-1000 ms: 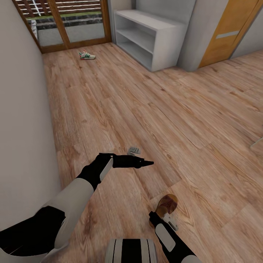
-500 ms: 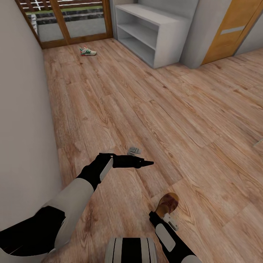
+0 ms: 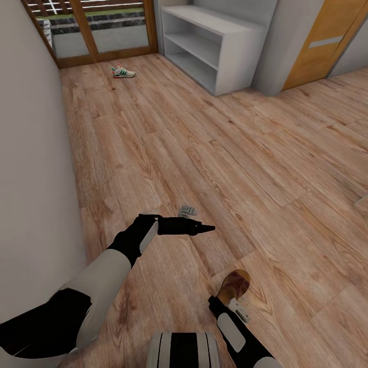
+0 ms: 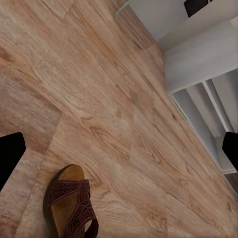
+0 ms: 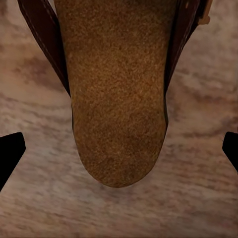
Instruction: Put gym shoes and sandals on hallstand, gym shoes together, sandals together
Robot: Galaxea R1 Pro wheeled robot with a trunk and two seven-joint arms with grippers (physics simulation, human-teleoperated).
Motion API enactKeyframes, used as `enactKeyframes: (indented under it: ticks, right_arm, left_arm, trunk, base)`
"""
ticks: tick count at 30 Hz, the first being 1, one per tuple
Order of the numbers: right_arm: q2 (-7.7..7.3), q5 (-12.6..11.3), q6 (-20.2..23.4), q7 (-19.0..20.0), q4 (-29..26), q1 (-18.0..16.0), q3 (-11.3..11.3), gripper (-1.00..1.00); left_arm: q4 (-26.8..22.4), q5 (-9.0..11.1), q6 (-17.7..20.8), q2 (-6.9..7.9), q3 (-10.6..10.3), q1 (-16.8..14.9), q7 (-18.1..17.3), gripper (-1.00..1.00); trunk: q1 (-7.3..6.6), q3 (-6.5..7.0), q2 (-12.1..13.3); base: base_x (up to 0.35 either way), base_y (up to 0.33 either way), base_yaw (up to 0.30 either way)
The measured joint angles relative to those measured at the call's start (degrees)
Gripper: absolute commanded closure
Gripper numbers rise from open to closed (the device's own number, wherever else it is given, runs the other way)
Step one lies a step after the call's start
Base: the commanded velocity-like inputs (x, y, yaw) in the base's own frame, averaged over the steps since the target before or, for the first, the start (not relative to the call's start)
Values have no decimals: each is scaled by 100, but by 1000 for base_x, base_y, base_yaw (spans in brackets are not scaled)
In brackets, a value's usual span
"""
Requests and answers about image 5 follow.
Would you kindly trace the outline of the sandal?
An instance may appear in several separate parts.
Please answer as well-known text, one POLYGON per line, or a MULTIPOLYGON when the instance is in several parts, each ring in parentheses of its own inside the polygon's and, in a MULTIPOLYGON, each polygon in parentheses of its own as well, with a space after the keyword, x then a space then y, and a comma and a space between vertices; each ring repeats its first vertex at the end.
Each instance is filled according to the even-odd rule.
POLYGON ((168 129, 167 89, 213 0, 18 0, 71 97, 80 159, 122 188, 156 164, 168 129))

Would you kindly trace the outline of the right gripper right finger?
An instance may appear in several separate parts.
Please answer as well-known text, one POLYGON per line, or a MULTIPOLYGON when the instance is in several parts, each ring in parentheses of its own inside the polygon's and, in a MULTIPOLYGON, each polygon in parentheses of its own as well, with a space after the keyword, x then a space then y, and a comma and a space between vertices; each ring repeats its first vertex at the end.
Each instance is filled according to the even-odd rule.
POLYGON ((226 132, 222 149, 238 172, 238 134, 226 132))

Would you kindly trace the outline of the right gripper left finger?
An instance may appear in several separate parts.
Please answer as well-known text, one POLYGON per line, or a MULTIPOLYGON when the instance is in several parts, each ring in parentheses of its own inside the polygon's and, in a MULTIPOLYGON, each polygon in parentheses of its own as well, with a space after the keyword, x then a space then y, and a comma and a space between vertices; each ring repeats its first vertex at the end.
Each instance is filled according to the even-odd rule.
POLYGON ((0 137, 0 191, 25 150, 25 141, 21 132, 0 137))

